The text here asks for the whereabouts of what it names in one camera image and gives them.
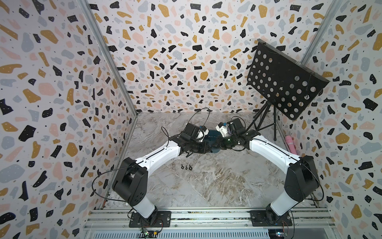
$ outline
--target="pink shape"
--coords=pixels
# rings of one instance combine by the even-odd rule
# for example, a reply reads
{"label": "pink shape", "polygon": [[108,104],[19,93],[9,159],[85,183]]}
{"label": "pink shape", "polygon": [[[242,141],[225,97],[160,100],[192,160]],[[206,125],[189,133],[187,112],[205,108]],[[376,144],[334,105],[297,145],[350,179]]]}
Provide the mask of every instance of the pink shape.
{"label": "pink shape", "polygon": [[133,34],[133,39],[138,42],[139,44],[143,44],[143,36],[140,35],[139,33],[134,33]]}
{"label": "pink shape", "polygon": [[228,32],[225,32],[225,33],[222,35],[222,40],[225,42],[225,44],[230,44],[230,43],[231,43],[231,40],[232,40],[232,35],[229,34]]}
{"label": "pink shape", "polygon": [[5,49],[4,47],[0,47],[0,48],[3,50],[3,52],[4,52],[10,59],[13,59],[13,60],[21,60],[21,57],[20,57],[18,54],[11,52],[11,51]]}
{"label": "pink shape", "polygon": [[56,90],[50,83],[40,83],[39,92],[45,96],[54,96],[56,94]]}
{"label": "pink shape", "polygon": [[326,57],[325,57],[325,60],[327,62],[331,61],[334,57],[334,49],[329,49],[327,52],[326,52]]}
{"label": "pink shape", "polygon": [[49,133],[51,133],[55,137],[58,137],[58,127],[57,127],[57,124],[51,124],[50,125]]}
{"label": "pink shape", "polygon": [[43,162],[42,166],[46,169],[50,169],[52,167],[52,163]]}
{"label": "pink shape", "polygon": [[37,59],[37,56],[36,56],[35,53],[31,53],[31,54],[29,55],[29,59],[30,59],[30,60],[38,60],[38,59]]}
{"label": "pink shape", "polygon": [[53,174],[53,177],[57,178],[58,180],[62,179],[63,176],[62,176],[61,162],[55,163],[52,174]]}
{"label": "pink shape", "polygon": [[16,122],[19,122],[19,121],[27,121],[28,119],[27,118],[24,118],[24,117],[15,117],[15,121]]}
{"label": "pink shape", "polygon": [[8,162],[12,162],[15,157],[20,153],[20,151],[23,149],[24,146],[20,146],[20,147],[17,147],[15,150],[12,151],[12,153],[10,153],[6,158],[5,160],[8,161]]}

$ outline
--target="ventilation grille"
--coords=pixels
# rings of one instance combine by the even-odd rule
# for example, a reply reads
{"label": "ventilation grille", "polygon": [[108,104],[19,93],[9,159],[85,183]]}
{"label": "ventilation grille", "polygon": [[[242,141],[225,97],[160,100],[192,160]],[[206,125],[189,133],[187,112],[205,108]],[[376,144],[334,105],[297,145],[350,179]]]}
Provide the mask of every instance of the ventilation grille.
{"label": "ventilation grille", "polygon": [[[138,231],[102,231],[94,234],[94,239],[124,239],[144,238]],[[267,229],[232,229],[232,230],[168,230],[162,231],[157,238],[240,238],[240,239],[269,239]]]}

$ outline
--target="tripod leg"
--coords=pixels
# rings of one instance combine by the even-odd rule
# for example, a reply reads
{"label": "tripod leg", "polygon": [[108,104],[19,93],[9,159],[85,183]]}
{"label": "tripod leg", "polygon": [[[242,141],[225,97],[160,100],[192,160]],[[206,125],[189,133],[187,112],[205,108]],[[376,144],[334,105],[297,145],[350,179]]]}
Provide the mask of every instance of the tripod leg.
{"label": "tripod leg", "polygon": [[274,137],[273,140],[276,141],[276,106],[273,105],[273,123],[274,123]]}

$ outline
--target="tripod stand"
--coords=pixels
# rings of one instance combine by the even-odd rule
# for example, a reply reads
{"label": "tripod stand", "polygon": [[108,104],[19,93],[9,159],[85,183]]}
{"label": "tripod stand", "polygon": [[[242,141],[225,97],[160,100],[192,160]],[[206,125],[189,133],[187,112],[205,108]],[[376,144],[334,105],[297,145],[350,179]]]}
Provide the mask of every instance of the tripod stand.
{"label": "tripod stand", "polygon": [[[273,140],[276,141],[276,107],[275,107],[275,106],[273,106],[273,123],[270,124],[270,125],[267,125],[267,126],[264,126],[264,127],[260,128],[261,125],[262,125],[262,123],[263,123],[263,121],[264,121],[264,119],[265,119],[265,116],[266,116],[267,113],[268,113],[269,108],[271,107],[271,105],[272,105],[272,103],[271,103],[270,101],[265,102],[265,104],[261,107],[261,109],[260,109],[260,110],[256,113],[256,115],[253,117],[253,121],[252,121],[252,123],[248,126],[247,130],[249,130],[249,129],[252,127],[252,125],[255,126],[255,129],[256,129],[257,131],[263,130],[263,129],[265,129],[265,128],[268,128],[268,127],[274,125],[274,130],[273,130],[274,137],[273,137]],[[256,121],[260,116],[261,116],[261,118],[260,118],[260,122],[259,122],[258,125],[256,125],[255,121]]]}

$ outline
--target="gray shape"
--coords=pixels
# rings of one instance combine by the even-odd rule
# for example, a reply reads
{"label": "gray shape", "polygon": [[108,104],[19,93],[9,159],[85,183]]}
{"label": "gray shape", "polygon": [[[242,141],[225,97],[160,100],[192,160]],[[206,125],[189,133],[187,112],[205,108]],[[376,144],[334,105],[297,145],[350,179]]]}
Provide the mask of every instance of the gray shape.
{"label": "gray shape", "polygon": [[48,25],[47,21],[45,19],[43,19],[42,16],[39,16],[37,22],[40,23],[44,27],[46,27]]}
{"label": "gray shape", "polygon": [[76,130],[78,127],[77,121],[74,119],[73,115],[68,115],[66,118],[68,120],[68,126],[72,128],[73,130]]}
{"label": "gray shape", "polygon": [[267,30],[265,29],[265,26],[264,26],[263,24],[258,25],[257,28],[259,29],[259,32],[260,32],[261,34],[265,34],[265,33],[267,33]]}
{"label": "gray shape", "polygon": [[253,28],[253,26],[251,24],[248,23],[247,24],[247,29],[248,29],[249,32],[251,32],[251,31],[253,31],[254,28]]}
{"label": "gray shape", "polygon": [[87,208],[87,204],[88,204],[88,202],[83,203],[83,204],[79,207],[79,209],[78,209],[78,213],[81,213],[83,210],[85,210],[85,209]]}
{"label": "gray shape", "polygon": [[5,136],[1,142],[1,147],[6,150],[15,145],[15,139],[11,136]]}
{"label": "gray shape", "polygon": [[25,219],[23,219],[22,221],[20,221],[19,223],[16,224],[16,226],[18,228],[22,227],[23,225],[25,224]]}
{"label": "gray shape", "polygon": [[54,103],[54,104],[63,104],[63,103],[64,103],[64,100],[63,100],[63,99],[60,99],[60,98],[56,98],[56,99],[54,99],[53,103]]}
{"label": "gray shape", "polygon": [[30,52],[33,50],[34,44],[28,33],[23,34],[23,42],[21,43],[21,49],[23,52]]}
{"label": "gray shape", "polygon": [[353,192],[353,190],[349,188],[348,186],[346,186],[343,182],[338,182],[338,186],[340,186],[340,189],[343,192]]}
{"label": "gray shape", "polygon": [[57,87],[61,90],[64,91],[64,85],[62,84],[62,81],[57,82]]}
{"label": "gray shape", "polygon": [[345,9],[348,7],[348,3],[349,3],[350,1],[347,1],[346,3],[344,3],[341,7],[340,7],[340,11],[341,12],[343,12],[343,11],[345,11]]}
{"label": "gray shape", "polygon": [[165,25],[165,28],[167,28],[167,30],[168,30],[170,33],[172,33],[172,34],[176,33],[176,30],[174,29],[174,27],[173,27],[171,24],[166,24],[166,25]]}
{"label": "gray shape", "polygon": [[251,3],[250,1],[244,3],[243,5],[241,5],[240,7],[238,7],[237,11],[238,11],[239,13],[245,13],[245,12],[248,10],[248,8],[249,8],[250,3]]}
{"label": "gray shape", "polygon": [[209,47],[210,45],[211,45],[211,42],[210,42],[210,39],[208,39],[207,43],[204,45],[204,47]]}
{"label": "gray shape", "polygon": [[61,65],[61,63],[62,63],[62,60],[61,60],[60,58],[58,58],[58,57],[55,57],[55,58],[51,57],[50,59],[51,59],[53,62],[55,62],[55,63],[57,63],[57,64],[59,64],[59,65]]}
{"label": "gray shape", "polygon": [[12,180],[16,180],[21,177],[25,172],[25,169],[18,164],[10,165],[0,171],[0,182],[5,184]]}
{"label": "gray shape", "polygon": [[70,51],[66,50],[66,49],[62,50],[61,55],[63,57],[69,58],[69,59],[73,59],[74,58],[74,54],[71,53]]}
{"label": "gray shape", "polygon": [[154,23],[154,26],[155,26],[155,28],[156,28],[158,31],[162,31],[162,30],[163,30],[163,28],[162,28],[161,26],[156,25],[155,23]]}
{"label": "gray shape", "polygon": [[369,69],[370,59],[367,57],[362,57],[361,70],[367,71]]}
{"label": "gray shape", "polygon": [[31,109],[28,110],[29,113],[31,114],[31,117],[32,117],[32,121],[34,122],[38,122],[39,121],[39,115],[40,115],[40,112],[38,111],[33,111]]}
{"label": "gray shape", "polygon": [[187,18],[186,19],[186,26],[188,26],[191,29],[191,31],[194,30],[194,28],[192,27],[192,24],[193,23],[191,22],[191,20]]}
{"label": "gray shape", "polygon": [[48,135],[44,135],[44,138],[43,138],[43,139],[41,139],[41,141],[45,141],[45,142],[48,142],[48,141],[49,141],[49,139],[50,139],[50,136],[48,136]]}
{"label": "gray shape", "polygon": [[16,82],[15,79],[1,79],[0,85],[7,86],[7,87],[13,87],[13,83]]}
{"label": "gray shape", "polygon": [[65,207],[65,205],[66,205],[66,200],[65,199],[61,200],[60,201],[60,208]]}
{"label": "gray shape", "polygon": [[223,66],[223,61],[222,60],[218,61],[217,64],[215,65],[215,70],[221,70],[222,66]]}
{"label": "gray shape", "polygon": [[138,12],[140,13],[145,13],[149,9],[149,2],[144,1],[139,7],[138,7]]}
{"label": "gray shape", "polygon": [[20,214],[22,216],[25,216],[28,212],[28,205],[24,205],[21,209],[20,209]]}
{"label": "gray shape", "polygon": [[178,60],[181,60],[181,59],[182,59],[182,53],[179,52],[179,51],[177,51],[177,50],[173,51],[173,52],[172,52],[172,55],[173,55],[176,59],[178,59]]}
{"label": "gray shape", "polygon": [[338,90],[338,99],[340,101],[343,101],[349,96],[348,89],[347,88],[341,88]]}
{"label": "gray shape", "polygon": [[361,146],[361,149],[364,154],[369,154],[369,153],[382,149],[382,145],[378,142],[377,143],[367,142]]}
{"label": "gray shape", "polygon": [[19,187],[14,187],[11,193],[9,194],[9,196],[11,196],[12,199],[15,199],[18,190],[19,190]]}
{"label": "gray shape", "polygon": [[363,214],[365,214],[366,217],[369,218],[369,217],[371,217],[372,212],[371,212],[369,209],[365,208],[365,209],[363,210]]}
{"label": "gray shape", "polygon": [[362,96],[368,96],[368,95],[370,95],[370,93],[371,93],[371,89],[364,88],[364,89],[361,90],[361,95]]}
{"label": "gray shape", "polygon": [[46,187],[43,189],[40,189],[39,192],[46,192],[46,191],[52,191],[56,189],[56,182],[50,182]]}
{"label": "gray shape", "polygon": [[144,65],[144,61],[142,61],[142,60],[139,61],[138,68],[142,72],[144,72],[146,70],[145,65]]}
{"label": "gray shape", "polygon": [[343,225],[345,228],[348,227],[349,219],[348,219],[348,217],[346,216],[346,214],[344,214],[344,213],[342,213],[341,223],[342,223],[342,225]]}
{"label": "gray shape", "polygon": [[372,27],[373,27],[373,24],[368,24],[366,26],[360,26],[359,28],[356,28],[354,30],[354,33],[357,35],[362,35],[362,34],[365,34],[366,32],[368,32],[369,29]]}
{"label": "gray shape", "polygon": [[94,79],[93,79],[93,76],[92,75],[86,75],[85,76],[85,82],[89,85],[92,85],[94,84]]}
{"label": "gray shape", "polygon": [[22,101],[22,99],[20,98],[20,96],[15,96],[15,97],[13,97],[13,99],[12,99],[14,102],[16,102],[16,103],[19,103],[20,101]]}
{"label": "gray shape", "polygon": [[280,27],[281,31],[284,31],[284,26],[286,25],[284,19],[281,19],[278,23],[278,26]]}
{"label": "gray shape", "polygon": [[55,228],[50,229],[49,239],[57,239],[58,231]]}
{"label": "gray shape", "polygon": [[76,34],[73,34],[73,38],[74,38],[74,40],[76,41],[76,43],[80,43],[80,44],[82,44],[83,46],[85,45],[85,44],[81,41],[81,37],[77,36]]}
{"label": "gray shape", "polygon": [[358,149],[357,148],[355,148],[355,149],[353,149],[352,151],[350,151],[350,155],[351,156],[355,156],[355,155],[357,155],[358,154]]}
{"label": "gray shape", "polygon": [[76,6],[74,5],[74,1],[68,2],[68,8],[74,9]]}

